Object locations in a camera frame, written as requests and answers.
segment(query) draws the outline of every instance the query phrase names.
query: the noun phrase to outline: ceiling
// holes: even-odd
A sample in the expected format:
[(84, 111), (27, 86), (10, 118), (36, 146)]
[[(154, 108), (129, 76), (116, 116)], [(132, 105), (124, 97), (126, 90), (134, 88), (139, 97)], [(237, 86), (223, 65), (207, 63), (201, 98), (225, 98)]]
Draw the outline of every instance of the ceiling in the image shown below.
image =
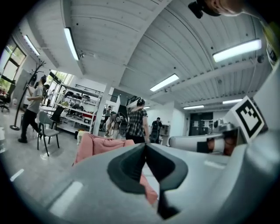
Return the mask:
[[(252, 97), (271, 71), (259, 21), (248, 15), (197, 19), (193, 0), (47, 0), (19, 25), (50, 69), (141, 96), (150, 103), (225, 109), (224, 100)], [(71, 27), (75, 61), (63, 28)], [(263, 48), (220, 63), (212, 54), (255, 38)], [(256, 57), (264, 55), (263, 63)], [(150, 88), (172, 74), (178, 82)]]

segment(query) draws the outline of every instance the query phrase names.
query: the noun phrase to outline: pink chair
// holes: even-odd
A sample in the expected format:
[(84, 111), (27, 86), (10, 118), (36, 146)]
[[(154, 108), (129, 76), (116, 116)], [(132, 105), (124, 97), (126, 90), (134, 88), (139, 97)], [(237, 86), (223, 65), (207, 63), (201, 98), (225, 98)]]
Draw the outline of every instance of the pink chair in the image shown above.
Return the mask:
[[(134, 145), (133, 140), (105, 139), (100, 136), (95, 136), (89, 133), (85, 133), (79, 145), (74, 164), (90, 156), (94, 156), (100, 153), (108, 152), (114, 149), (130, 146), (130, 145)], [(157, 200), (158, 194), (149, 185), (143, 173), (140, 178), (140, 184), (145, 187), (146, 198), (148, 202), (150, 204), (153, 204)]]

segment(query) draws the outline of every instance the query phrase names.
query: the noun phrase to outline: table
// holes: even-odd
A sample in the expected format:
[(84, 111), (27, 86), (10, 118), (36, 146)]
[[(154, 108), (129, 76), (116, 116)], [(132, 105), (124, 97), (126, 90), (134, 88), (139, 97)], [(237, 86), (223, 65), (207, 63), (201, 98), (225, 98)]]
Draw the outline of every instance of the table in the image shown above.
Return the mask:
[(41, 107), (39, 107), (39, 110), (40, 111), (46, 111), (46, 112), (55, 112), (56, 108), (41, 106)]

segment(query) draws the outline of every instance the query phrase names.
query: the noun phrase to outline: floor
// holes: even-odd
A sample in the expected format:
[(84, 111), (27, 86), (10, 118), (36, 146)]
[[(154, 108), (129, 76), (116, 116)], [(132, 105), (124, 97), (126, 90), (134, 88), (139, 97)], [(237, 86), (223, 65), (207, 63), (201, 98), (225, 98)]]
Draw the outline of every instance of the floor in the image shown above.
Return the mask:
[[(43, 140), (39, 141), (37, 150), (37, 133), (31, 127), (28, 127), (27, 131), (28, 143), (18, 142), (21, 131), (9, 128), (14, 123), (15, 113), (16, 111), (11, 109), (10, 113), (0, 114), (5, 121), (7, 141), (6, 150), (0, 151), (0, 160), (8, 176), (12, 178), (11, 180), (14, 179), (13, 183), (39, 202), (44, 192), (52, 188), (67, 169), (71, 169), (77, 152), (77, 140), (73, 134), (61, 131), (58, 137), (60, 149), (57, 147), (56, 139), (51, 139), (48, 157)], [(20, 125), (21, 114), (22, 112), (18, 116), (17, 126)], [(147, 165), (144, 166), (143, 173), (158, 193), (159, 184)]]

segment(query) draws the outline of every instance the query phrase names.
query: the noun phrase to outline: plaid shirt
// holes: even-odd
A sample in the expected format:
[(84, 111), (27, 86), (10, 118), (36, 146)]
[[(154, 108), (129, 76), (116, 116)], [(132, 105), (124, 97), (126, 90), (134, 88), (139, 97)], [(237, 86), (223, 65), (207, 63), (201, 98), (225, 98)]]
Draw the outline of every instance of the plaid shirt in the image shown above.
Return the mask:
[(148, 117), (148, 114), (144, 109), (130, 112), (126, 133), (137, 137), (144, 136), (143, 117)]

